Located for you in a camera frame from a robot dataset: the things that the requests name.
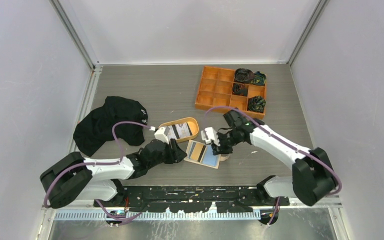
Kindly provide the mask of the orange credit card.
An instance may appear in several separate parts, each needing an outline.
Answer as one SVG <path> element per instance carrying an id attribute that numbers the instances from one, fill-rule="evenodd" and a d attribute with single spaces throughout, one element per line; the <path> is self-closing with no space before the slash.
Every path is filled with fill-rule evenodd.
<path id="1" fill-rule="evenodd" d="M 206 145 L 200 142 L 192 142 L 189 151 L 189 159 L 194 162 L 201 162 L 206 152 Z"/>

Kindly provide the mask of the beige leather card holder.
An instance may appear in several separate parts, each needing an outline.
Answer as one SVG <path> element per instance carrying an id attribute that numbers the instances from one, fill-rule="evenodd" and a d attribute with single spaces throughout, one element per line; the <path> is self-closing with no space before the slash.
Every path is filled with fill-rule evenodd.
<path id="1" fill-rule="evenodd" d="M 214 155 L 210 145 L 195 140 L 189 140 L 186 153 L 185 161 L 213 169 L 218 169 L 220 162 L 227 160 L 230 156 L 229 154 Z"/>

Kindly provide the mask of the silver credit card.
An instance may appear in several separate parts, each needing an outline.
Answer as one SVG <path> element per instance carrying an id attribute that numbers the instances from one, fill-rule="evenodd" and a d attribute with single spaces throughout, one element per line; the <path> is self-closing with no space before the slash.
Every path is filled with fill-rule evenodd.
<path id="1" fill-rule="evenodd" d="M 189 127 L 189 124 L 187 122 L 179 123 L 176 126 L 180 135 L 180 139 L 192 136 L 191 128 Z"/>

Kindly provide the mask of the yellow oval tray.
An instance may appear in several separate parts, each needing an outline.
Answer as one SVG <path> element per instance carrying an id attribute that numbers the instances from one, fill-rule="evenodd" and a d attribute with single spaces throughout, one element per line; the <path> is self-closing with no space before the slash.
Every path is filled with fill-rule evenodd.
<path id="1" fill-rule="evenodd" d="M 178 143 L 193 140 L 199 133 L 198 123 L 193 117 L 165 122 L 159 128 L 165 128 L 163 133 L 168 139 L 174 139 Z"/>

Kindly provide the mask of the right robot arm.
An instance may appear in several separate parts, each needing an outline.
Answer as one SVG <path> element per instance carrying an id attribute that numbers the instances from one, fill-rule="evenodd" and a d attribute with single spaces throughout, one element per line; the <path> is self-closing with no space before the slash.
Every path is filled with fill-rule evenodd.
<path id="1" fill-rule="evenodd" d="M 298 198 L 303 204 L 313 206 L 342 189 L 342 182 L 322 148 L 310 149 L 294 143 L 260 119 L 236 108 L 230 108 L 223 117 L 228 124 L 226 133 L 212 127 L 201 131 L 202 140 L 211 146 L 215 155 L 229 155 L 237 144 L 248 143 L 268 152 L 292 172 L 289 177 L 271 175 L 257 184 L 257 198 L 261 204 L 268 206 L 285 197 Z"/>

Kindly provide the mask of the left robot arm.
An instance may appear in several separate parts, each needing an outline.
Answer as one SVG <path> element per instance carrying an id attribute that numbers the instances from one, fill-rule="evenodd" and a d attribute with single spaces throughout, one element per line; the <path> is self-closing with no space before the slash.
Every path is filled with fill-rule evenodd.
<path id="1" fill-rule="evenodd" d="M 159 164 L 176 164 L 187 157 L 175 140 L 152 140 L 122 159 L 93 159 L 71 152 L 39 177 L 45 190 L 43 206 L 59 209 L 75 200 L 99 200 L 117 207 L 125 202 L 122 180 L 144 176 Z"/>

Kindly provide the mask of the orange compartment organizer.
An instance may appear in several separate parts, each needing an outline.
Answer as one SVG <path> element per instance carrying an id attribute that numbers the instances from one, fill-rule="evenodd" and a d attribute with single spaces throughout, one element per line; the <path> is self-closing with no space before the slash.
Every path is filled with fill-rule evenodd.
<path id="1" fill-rule="evenodd" d="M 248 96 L 232 94 L 234 72 L 236 69 L 221 68 L 215 66 L 204 66 L 201 72 L 198 90 L 194 106 L 200 110 L 208 110 L 216 106 L 229 106 L 238 108 L 246 114 L 263 119 L 266 115 L 266 108 L 263 113 L 247 110 L 248 99 L 254 96 L 262 96 L 266 100 L 266 87 L 248 84 Z"/>

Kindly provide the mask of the dark rolled tie middle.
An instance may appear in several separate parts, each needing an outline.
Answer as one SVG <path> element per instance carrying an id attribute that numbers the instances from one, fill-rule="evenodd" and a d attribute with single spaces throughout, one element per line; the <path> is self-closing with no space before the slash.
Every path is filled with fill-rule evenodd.
<path id="1" fill-rule="evenodd" d="M 244 83 L 233 83 L 232 94 L 236 96 L 247 97 L 248 96 L 248 84 Z"/>

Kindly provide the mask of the dark rolled tie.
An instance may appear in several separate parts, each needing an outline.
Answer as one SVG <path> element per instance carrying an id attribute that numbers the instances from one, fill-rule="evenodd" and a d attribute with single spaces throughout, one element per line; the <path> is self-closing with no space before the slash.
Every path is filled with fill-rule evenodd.
<path id="1" fill-rule="evenodd" d="M 254 73 L 247 68 L 238 68 L 234 72 L 234 82 L 237 83 L 249 84 L 254 77 Z"/>
<path id="2" fill-rule="evenodd" d="M 248 84 L 244 83 L 233 83 L 232 94 L 236 96 L 247 97 L 248 96 Z"/>

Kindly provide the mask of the dark rolled tie top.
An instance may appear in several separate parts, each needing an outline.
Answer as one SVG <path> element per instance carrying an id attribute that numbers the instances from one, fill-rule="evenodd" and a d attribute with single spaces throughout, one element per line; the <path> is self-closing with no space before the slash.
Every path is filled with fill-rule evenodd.
<path id="1" fill-rule="evenodd" d="M 234 82 L 237 83 L 249 84 L 254 77 L 254 73 L 247 68 L 238 68 L 234 72 Z"/>

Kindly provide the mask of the black cloth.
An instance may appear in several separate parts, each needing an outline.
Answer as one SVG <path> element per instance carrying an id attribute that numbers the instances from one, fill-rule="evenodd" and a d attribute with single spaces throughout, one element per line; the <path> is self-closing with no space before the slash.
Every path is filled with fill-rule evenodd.
<path id="1" fill-rule="evenodd" d="M 144 143 L 143 126 L 148 124 L 145 107 L 138 101 L 120 96 L 108 96 L 102 106 L 92 110 L 76 126 L 73 140 L 79 151 L 92 156 L 107 141 L 114 140 L 112 127 L 117 138 L 131 146 Z"/>

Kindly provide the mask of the green patterned rolled tie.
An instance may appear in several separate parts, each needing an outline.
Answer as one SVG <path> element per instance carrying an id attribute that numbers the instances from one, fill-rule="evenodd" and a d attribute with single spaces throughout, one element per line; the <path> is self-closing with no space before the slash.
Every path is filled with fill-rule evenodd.
<path id="1" fill-rule="evenodd" d="M 267 76 L 265 73 L 256 71 L 254 72 L 254 78 L 251 81 L 251 84 L 256 86 L 264 87 L 266 84 Z"/>

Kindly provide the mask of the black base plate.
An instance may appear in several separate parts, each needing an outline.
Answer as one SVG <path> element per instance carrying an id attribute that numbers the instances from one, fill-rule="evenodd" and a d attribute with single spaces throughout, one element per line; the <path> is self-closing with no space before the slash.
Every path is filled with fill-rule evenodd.
<path id="1" fill-rule="evenodd" d="M 218 213 L 247 213 L 256 207 L 272 208 L 277 201 L 259 186 L 126 186 L 108 201 L 106 208 L 131 212 L 205 213 L 215 205 Z"/>

